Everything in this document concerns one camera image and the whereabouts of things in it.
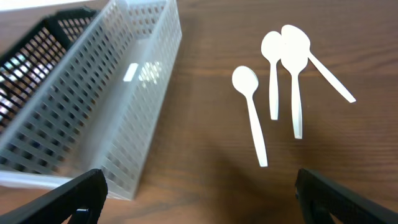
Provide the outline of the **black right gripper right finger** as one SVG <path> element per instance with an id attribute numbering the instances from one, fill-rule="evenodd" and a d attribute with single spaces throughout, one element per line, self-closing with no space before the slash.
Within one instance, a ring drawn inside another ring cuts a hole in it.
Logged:
<path id="1" fill-rule="evenodd" d="M 300 169 L 296 198 L 305 223 L 397 223 L 397 213 L 309 169 Z"/>

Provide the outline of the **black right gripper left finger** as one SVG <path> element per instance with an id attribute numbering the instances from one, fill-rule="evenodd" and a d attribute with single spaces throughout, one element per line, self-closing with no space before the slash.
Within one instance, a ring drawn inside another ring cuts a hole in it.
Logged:
<path id="1" fill-rule="evenodd" d="M 1 215 L 1 223 L 97 223 L 108 194 L 101 169 L 92 169 Z"/>

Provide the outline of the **white plastic spoon lowest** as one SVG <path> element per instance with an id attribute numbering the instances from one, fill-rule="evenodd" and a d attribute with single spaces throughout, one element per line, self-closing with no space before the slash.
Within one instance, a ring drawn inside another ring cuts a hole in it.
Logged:
<path id="1" fill-rule="evenodd" d="M 266 145 L 253 100 L 253 95 L 259 86 L 259 80 L 256 74 L 249 67 L 242 65 L 235 68 L 232 74 L 232 83 L 234 88 L 246 98 L 252 138 L 259 166 L 267 167 L 268 160 Z"/>

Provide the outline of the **white plastic spoon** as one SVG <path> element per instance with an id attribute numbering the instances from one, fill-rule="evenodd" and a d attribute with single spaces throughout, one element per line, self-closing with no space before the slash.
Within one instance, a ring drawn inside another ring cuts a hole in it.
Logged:
<path id="1" fill-rule="evenodd" d="M 261 54 L 270 63 L 269 109 L 271 120 L 279 117 L 279 90 L 277 81 L 277 63 L 281 59 L 282 36 L 277 31 L 268 32 L 261 43 Z"/>
<path id="2" fill-rule="evenodd" d="M 302 104 L 299 88 L 299 74 L 305 69 L 308 57 L 300 48 L 283 45 L 281 62 L 284 68 L 290 73 L 291 83 L 291 112 L 292 125 L 295 139 L 303 138 Z"/>

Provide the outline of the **white plastic spoon angled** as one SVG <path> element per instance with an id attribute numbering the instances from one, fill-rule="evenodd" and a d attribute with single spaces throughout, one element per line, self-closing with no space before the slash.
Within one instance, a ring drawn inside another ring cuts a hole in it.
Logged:
<path id="1" fill-rule="evenodd" d="M 310 51 L 310 39 L 308 35 L 300 28 L 286 24 L 281 28 L 282 38 L 285 45 L 289 48 L 290 54 L 299 55 L 305 58 L 307 62 L 310 60 L 329 84 L 348 102 L 354 103 L 355 97 L 348 91 L 348 89 L 332 74 L 324 64 L 317 59 Z"/>

